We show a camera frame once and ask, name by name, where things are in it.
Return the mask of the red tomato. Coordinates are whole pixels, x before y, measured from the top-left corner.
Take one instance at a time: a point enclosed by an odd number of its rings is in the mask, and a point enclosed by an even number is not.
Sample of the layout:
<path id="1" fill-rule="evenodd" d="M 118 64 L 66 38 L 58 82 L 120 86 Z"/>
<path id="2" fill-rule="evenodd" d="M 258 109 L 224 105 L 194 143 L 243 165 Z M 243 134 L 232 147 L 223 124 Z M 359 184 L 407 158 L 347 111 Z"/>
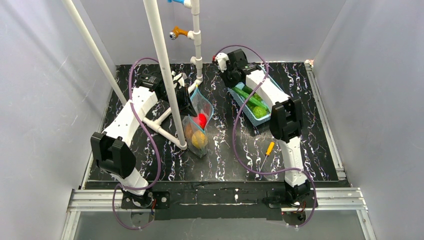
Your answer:
<path id="1" fill-rule="evenodd" d="M 208 119 L 203 113 L 199 113 L 196 118 L 196 122 L 197 122 L 197 125 L 204 130 L 207 125 Z"/>

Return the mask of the yellow lemon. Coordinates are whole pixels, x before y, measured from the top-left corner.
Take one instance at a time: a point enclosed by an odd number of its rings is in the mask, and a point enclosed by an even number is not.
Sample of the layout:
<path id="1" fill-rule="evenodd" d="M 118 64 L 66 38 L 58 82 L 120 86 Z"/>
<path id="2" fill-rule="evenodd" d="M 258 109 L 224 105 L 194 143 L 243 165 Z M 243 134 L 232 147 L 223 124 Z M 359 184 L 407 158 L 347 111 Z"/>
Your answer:
<path id="1" fill-rule="evenodd" d="M 197 130 L 191 136 L 191 143 L 195 148 L 203 149 L 208 143 L 208 138 L 202 131 Z"/>

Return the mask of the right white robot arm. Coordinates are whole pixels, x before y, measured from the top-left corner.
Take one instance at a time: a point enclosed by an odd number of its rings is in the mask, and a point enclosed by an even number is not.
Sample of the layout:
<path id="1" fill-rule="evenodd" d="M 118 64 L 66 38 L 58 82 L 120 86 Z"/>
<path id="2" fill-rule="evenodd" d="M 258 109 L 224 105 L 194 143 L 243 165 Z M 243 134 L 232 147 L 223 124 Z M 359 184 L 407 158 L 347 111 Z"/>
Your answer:
<path id="1" fill-rule="evenodd" d="M 241 110 L 248 102 L 254 101 L 254 94 L 258 94 L 270 108 L 269 130 L 281 148 L 284 181 L 290 188 L 308 189 L 311 180 L 304 171 L 300 147 L 304 126 L 302 101 L 293 99 L 280 89 L 269 77 L 268 65 L 250 63 L 242 49 L 229 53 L 219 52 L 213 60 L 219 67 L 226 87 L 234 88 L 243 84 L 252 89 L 240 105 Z"/>

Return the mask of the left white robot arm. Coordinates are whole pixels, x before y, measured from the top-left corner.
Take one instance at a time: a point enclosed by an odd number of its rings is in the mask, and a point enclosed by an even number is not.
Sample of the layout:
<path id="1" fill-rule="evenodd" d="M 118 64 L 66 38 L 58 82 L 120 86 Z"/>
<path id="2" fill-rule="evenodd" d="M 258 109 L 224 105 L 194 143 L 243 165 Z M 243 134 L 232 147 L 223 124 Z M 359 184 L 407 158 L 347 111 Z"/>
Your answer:
<path id="1" fill-rule="evenodd" d="M 142 196 L 152 187 L 136 168 L 136 156 L 130 149 L 143 119 L 159 102 L 169 101 L 163 76 L 159 72 L 140 74 L 137 80 L 129 77 L 129 100 L 119 114 L 102 132 L 90 138 L 96 166 L 119 181 L 124 191 Z"/>

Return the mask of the clear zip top bag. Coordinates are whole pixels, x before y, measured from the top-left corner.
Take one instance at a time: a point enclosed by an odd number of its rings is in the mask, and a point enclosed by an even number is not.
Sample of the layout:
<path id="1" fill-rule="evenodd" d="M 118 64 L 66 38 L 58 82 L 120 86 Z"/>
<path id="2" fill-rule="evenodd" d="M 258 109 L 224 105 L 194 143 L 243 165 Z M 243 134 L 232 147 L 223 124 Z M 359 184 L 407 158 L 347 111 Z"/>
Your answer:
<path id="1" fill-rule="evenodd" d="M 207 153 L 208 135 L 206 127 L 214 114 L 214 108 L 197 86 L 190 96 L 190 101 L 197 116 L 189 115 L 182 119 L 184 136 L 188 150 L 198 158 L 202 158 Z"/>

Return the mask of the long green cucumber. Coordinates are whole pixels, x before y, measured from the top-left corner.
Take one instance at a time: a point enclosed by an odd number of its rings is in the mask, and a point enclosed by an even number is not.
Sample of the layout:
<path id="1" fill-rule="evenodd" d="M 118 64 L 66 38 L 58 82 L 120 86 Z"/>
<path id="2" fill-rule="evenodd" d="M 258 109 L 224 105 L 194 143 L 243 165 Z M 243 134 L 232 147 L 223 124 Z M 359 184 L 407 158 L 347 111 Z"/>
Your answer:
<path id="1" fill-rule="evenodd" d="M 261 100 L 256 99 L 254 97 L 254 95 L 250 96 L 247 92 L 243 91 L 242 89 L 240 89 L 238 87 L 233 87 L 232 90 L 234 92 L 236 92 L 239 96 L 241 96 L 245 100 L 247 100 L 248 103 L 251 103 L 251 104 L 255 105 L 256 107 L 263 108 L 266 111 L 268 110 L 268 107 Z"/>

